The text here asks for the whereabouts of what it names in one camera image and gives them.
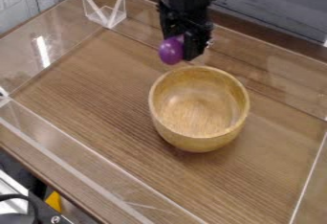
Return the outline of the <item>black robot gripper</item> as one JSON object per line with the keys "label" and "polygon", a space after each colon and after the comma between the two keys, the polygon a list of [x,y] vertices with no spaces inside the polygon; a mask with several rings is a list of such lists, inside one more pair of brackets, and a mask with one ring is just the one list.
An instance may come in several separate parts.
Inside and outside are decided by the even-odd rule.
{"label": "black robot gripper", "polygon": [[184,36],[183,59],[192,61],[204,53],[212,33],[208,7],[215,0],[159,0],[163,38]]}

